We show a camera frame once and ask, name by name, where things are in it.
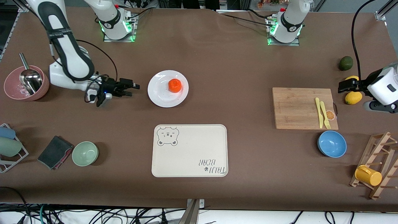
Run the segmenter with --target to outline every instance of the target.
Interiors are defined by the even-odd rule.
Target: white plate
[[[224,177],[228,173],[226,128],[222,124],[162,124],[153,136],[155,177]]]
[[[178,79],[182,89],[173,93],[169,91],[169,81]],[[152,102],[160,107],[173,107],[179,105],[188,95],[188,80],[181,73],[173,70],[159,72],[149,81],[148,95]]]

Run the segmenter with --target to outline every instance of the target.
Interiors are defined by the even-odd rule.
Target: wooden drying rack
[[[394,160],[392,166],[390,167],[395,153],[395,149],[397,148],[397,146],[394,144],[398,143],[397,140],[391,137],[394,134],[398,133],[386,132],[384,134],[372,135],[358,164],[358,167],[360,165],[365,165],[367,167],[381,165],[379,171],[382,175],[381,183],[374,187],[370,186],[367,183],[356,179],[355,174],[352,176],[351,182],[349,183],[353,187],[356,187],[359,184],[363,184],[370,188],[372,191],[369,197],[373,200],[378,199],[381,192],[385,188],[398,189],[398,187],[396,186],[387,186],[387,183],[391,178],[398,177],[398,175],[394,176],[395,171],[398,169],[398,157]],[[383,162],[374,163],[373,161],[375,160],[375,158],[380,155],[384,156]]]

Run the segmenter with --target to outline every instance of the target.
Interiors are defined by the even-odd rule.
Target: avocado
[[[340,69],[341,71],[347,71],[347,70],[349,70],[350,68],[352,68],[352,65],[353,65],[352,57],[350,57],[350,56],[345,56],[345,57],[343,57],[343,58],[340,60],[339,69]]]

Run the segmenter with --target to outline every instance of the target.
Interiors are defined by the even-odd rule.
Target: yellow knife
[[[324,117],[325,117],[325,120],[324,120],[324,122],[325,122],[325,127],[326,127],[327,129],[331,129],[331,128],[330,128],[330,124],[329,124],[329,120],[328,120],[328,116],[326,115],[325,103],[323,103],[323,101],[321,101],[319,104],[321,105],[321,109],[322,109],[322,112],[323,112]]]
[[[316,103],[316,109],[318,110],[318,117],[319,117],[319,128],[323,127],[323,117],[321,114],[321,107],[319,105],[319,98],[315,98],[315,103]]]

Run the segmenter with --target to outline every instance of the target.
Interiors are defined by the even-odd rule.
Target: green bowl
[[[76,145],[72,152],[72,160],[79,167],[92,164],[98,158],[98,149],[94,143],[84,141]]]

